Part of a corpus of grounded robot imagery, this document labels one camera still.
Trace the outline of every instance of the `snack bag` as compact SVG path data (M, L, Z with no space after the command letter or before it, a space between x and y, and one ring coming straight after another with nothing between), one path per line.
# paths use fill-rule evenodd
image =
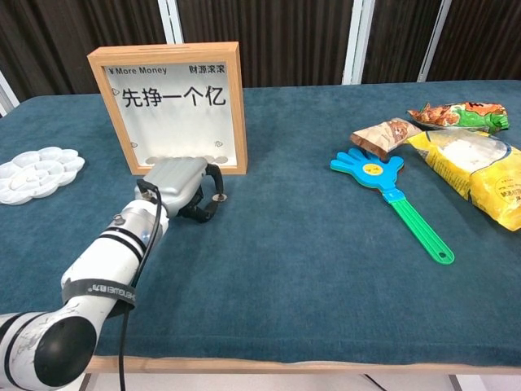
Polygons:
M505 228L521 228L521 151L482 132L426 131L407 140L465 200Z
M351 134L350 139L358 147L385 160L390 151L400 146L407 138L421 132L410 122L392 118L390 121L357 130Z
M427 103L420 111L409 110L408 113L431 129L463 127L495 134L509 126L505 108L497 103L465 102L435 108Z

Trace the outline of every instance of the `white paint palette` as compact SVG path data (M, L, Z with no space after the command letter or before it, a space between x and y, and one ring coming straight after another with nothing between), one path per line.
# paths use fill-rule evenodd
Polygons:
M50 196L72 182L84 163L73 149L46 147L20 153L0 165L0 204L20 205Z

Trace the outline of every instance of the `blue tablecloth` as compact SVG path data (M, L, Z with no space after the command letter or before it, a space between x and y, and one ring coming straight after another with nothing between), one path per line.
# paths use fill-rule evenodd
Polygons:
M225 177L229 199L210 223L171 221L138 285L126 353L521 365L520 233L400 147L400 189L455 253L441 266L377 192L329 169L354 130L465 100L503 103L511 127L498 137L521 147L521 81L245 90L248 174ZM30 99L0 135L0 161L47 146L86 160L52 196L0 205L0 313L55 310L62 273L133 199L136 177L96 94ZM117 354L120 323L105 323L96 354Z

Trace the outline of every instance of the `toy clapper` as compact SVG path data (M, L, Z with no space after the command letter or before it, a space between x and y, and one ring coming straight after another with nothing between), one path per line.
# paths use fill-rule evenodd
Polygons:
M348 153L339 152L330 167L334 171L352 175L362 186L380 190L383 198L396 210L431 257L443 265L450 265L454 261L453 252L423 220L404 193L396 188L398 171L403 165L404 160L398 156L383 163L369 152L351 148Z

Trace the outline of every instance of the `table edge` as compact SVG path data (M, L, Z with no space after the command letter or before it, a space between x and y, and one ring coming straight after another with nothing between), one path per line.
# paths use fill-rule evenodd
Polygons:
M117 373L117 356L93 356L86 373ZM232 358L146 358L125 356L127 373L250 373L313 374L331 372L440 372L444 374L521 375L521 367L478 367L452 363L408 365L362 364L354 362L262 362Z

